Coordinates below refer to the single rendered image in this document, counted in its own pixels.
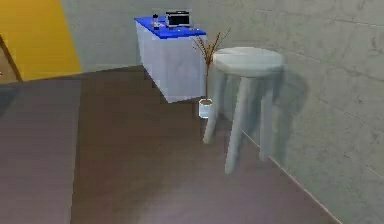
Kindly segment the dry brown plant in white pot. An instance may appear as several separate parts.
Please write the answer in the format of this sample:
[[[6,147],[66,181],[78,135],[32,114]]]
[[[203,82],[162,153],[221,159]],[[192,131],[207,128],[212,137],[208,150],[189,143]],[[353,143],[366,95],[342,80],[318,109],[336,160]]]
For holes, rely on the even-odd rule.
[[[198,50],[204,59],[204,96],[198,102],[198,115],[202,119],[208,118],[209,110],[213,104],[208,96],[208,78],[213,63],[213,55],[218,51],[230,31],[231,29],[228,29],[225,33],[218,32],[212,41],[208,38],[203,39],[201,36],[192,37],[193,48]]]

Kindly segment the white round stool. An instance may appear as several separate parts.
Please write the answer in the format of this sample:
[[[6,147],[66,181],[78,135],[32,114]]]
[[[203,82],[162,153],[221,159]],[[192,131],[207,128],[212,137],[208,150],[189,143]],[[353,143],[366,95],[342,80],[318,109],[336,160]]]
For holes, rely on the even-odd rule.
[[[241,145],[243,125],[247,119],[248,102],[254,96],[254,89],[260,88],[260,151],[259,158],[266,161],[272,144],[272,105],[274,83],[284,71],[284,57],[276,51],[256,47],[223,48],[213,54],[213,66],[222,72],[215,83],[213,103],[208,112],[203,142],[208,144],[214,134],[224,90],[229,76],[240,79],[237,101],[233,116],[230,140],[226,153],[224,172],[230,174],[236,166]]]

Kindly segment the white cabinet with blue top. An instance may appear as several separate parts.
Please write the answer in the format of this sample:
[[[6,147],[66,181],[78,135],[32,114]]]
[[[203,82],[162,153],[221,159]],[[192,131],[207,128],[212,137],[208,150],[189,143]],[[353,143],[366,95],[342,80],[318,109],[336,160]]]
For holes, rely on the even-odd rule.
[[[151,16],[134,18],[140,61],[168,103],[205,95],[205,60],[195,40],[206,39],[201,28],[168,28],[165,17],[154,28]]]

